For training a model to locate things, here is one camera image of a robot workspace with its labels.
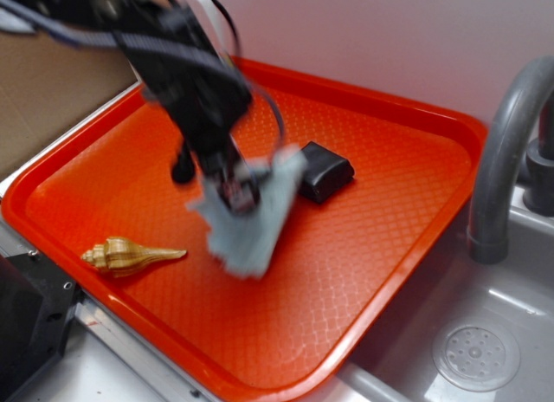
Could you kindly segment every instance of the orange tray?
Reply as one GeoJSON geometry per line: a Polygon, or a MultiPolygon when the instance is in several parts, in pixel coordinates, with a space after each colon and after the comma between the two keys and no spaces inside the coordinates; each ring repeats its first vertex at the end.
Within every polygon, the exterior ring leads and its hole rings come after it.
{"type": "MultiPolygon", "coordinates": [[[[295,399],[329,377],[469,198],[486,135],[455,112],[254,62],[287,123],[348,158],[353,183],[316,205],[298,197],[267,274],[241,281],[206,250],[207,224],[176,187],[179,132],[139,92],[91,120],[26,171],[5,219],[91,295],[203,386],[228,401],[295,399]],[[109,236],[187,249],[127,278],[81,254],[109,236]]],[[[255,99],[235,132],[247,158],[276,125],[255,99]]]]}

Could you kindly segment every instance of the drain cover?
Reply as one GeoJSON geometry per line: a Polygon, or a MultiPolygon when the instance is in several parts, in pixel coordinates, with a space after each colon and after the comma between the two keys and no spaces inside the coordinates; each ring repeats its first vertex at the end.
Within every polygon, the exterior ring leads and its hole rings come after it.
{"type": "Polygon", "coordinates": [[[433,360],[453,385],[474,392],[493,391],[508,383],[519,369],[519,347],[499,324],[459,319],[436,335],[433,360]]]}

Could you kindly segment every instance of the faucet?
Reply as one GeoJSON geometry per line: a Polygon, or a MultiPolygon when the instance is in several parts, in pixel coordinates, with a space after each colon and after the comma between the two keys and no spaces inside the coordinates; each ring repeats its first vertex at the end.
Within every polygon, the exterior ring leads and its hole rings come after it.
{"type": "Polygon", "coordinates": [[[508,214],[520,168],[530,176],[525,206],[554,216],[554,56],[527,64],[494,115],[467,227],[469,255],[476,262],[498,263],[508,255],[508,214]],[[538,138],[529,143],[524,157],[537,120],[538,138]]]}

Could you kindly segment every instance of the sink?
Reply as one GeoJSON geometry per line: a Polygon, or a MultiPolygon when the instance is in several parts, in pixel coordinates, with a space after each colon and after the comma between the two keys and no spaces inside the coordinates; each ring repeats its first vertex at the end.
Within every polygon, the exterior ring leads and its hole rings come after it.
{"type": "Polygon", "coordinates": [[[350,362],[412,401],[552,401],[554,222],[513,206],[509,257],[484,265],[467,220],[468,207],[350,362]]]}

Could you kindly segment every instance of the conch shell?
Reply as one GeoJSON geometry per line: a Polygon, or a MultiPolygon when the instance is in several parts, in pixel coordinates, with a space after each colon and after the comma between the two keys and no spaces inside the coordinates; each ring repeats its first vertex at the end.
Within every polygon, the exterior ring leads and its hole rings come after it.
{"type": "Polygon", "coordinates": [[[147,248],[124,237],[109,237],[104,244],[95,244],[81,259],[102,273],[128,276],[139,272],[151,263],[178,259],[186,250],[147,248]]]}

